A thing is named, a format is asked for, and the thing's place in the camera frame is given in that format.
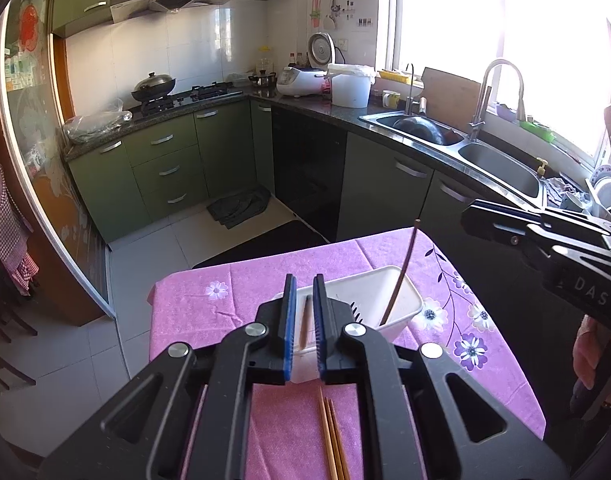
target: silver screw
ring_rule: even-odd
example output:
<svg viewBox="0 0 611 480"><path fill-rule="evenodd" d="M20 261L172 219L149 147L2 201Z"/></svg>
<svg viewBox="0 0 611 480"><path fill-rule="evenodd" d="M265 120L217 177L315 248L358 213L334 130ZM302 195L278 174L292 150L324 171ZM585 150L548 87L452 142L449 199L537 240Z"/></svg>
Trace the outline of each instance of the silver screw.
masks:
<svg viewBox="0 0 611 480"><path fill-rule="evenodd" d="M250 337L256 337L265 334L266 328L264 324L261 323L250 323L246 325L246 333Z"/></svg>
<svg viewBox="0 0 611 480"><path fill-rule="evenodd" d="M436 343L426 343L421 347L421 353L428 359L437 359L443 354L443 349Z"/></svg>
<svg viewBox="0 0 611 480"><path fill-rule="evenodd" d="M365 327L361 323L349 323L343 330L353 337L360 337L365 333Z"/></svg>
<svg viewBox="0 0 611 480"><path fill-rule="evenodd" d="M168 347L168 355L170 357L185 357L190 349L185 343L174 343Z"/></svg>

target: white tile floor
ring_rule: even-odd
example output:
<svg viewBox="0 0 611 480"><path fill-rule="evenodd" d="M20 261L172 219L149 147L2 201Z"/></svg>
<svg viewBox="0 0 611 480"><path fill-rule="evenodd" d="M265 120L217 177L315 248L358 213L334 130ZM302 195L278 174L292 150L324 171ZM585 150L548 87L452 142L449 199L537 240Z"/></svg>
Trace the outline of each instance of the white tile floor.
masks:
<svg viewBox="0 0 611 480"><path fill-rule="evenodd" d="M157 280L192 268L240 243L294 220L271 199L265 212L230 230L199 205L112 244L110 288L117 323L103 317L83 327L57 319L45 301L19 312L39 335L10 323L11 344L0 355L33 377L36 386L0 371L0 432L17 446L45 456L148 363L152 308L146 301Z"/></svg>

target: table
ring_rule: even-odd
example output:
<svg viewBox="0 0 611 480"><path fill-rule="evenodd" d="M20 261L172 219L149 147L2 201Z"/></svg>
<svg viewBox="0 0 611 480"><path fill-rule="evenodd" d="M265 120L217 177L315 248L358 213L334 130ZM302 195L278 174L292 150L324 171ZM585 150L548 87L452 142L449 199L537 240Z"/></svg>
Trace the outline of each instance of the table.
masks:
<svg viewBox="0 0 611 480"><path fill-rule="evenodd" d="M175 341L200 348L254 320L258 306L281 293L286 273L297 286L403 263L410 229L207 269L172 274L154 285L150 359ZM425 299L395 341L407 348L437 342L540 438L545 418L521 367L492 318L455 268L422 232L407 274ZM328 478L319 425L318 380L254 387L247 479ZM335 403L352 478L363 478L352 385L324 386Z"/></svg>

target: wooden cutting board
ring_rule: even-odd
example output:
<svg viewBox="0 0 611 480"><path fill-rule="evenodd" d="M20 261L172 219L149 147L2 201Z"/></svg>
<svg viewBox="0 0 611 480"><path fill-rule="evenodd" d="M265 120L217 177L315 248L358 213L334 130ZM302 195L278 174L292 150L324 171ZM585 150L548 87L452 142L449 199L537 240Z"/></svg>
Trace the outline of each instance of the wooden cutting board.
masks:
<svg viewBox="0 0 611 480"><path fill-rule="evenodd" d="M423 92L420 96L428 100L428 117L469 134L481 84L427 67L421 80ZM488 87L488 97L490 91L492 88Z"/></svg>

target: purple tablecloth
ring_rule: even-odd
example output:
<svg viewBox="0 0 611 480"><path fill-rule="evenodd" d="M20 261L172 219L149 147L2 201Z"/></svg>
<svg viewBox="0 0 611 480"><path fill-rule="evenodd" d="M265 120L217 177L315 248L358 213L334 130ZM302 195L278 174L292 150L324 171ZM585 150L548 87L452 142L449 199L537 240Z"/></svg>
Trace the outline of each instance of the purple tablecloth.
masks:
<svg viewBox="0 0 611 480"><path fill-rule="evenodd" d="M401 266L410 230L269 256L207 269L177 272L156 283L150 358L169 344L194 348L218 343L231 330L254 320L257 307L281 293L286 273L297 286L378 267ZM443 345L499 401L540 438L545 419L521 367L492 319L432 241L417 236L407 272L425 300L395 341L407 348L433 341ZM249 479L328 478L319 425L320 381L287 386L255 386L248 440ZM324 386L332 397L352 478L363 478L361 437L354 386Z"/></svg>

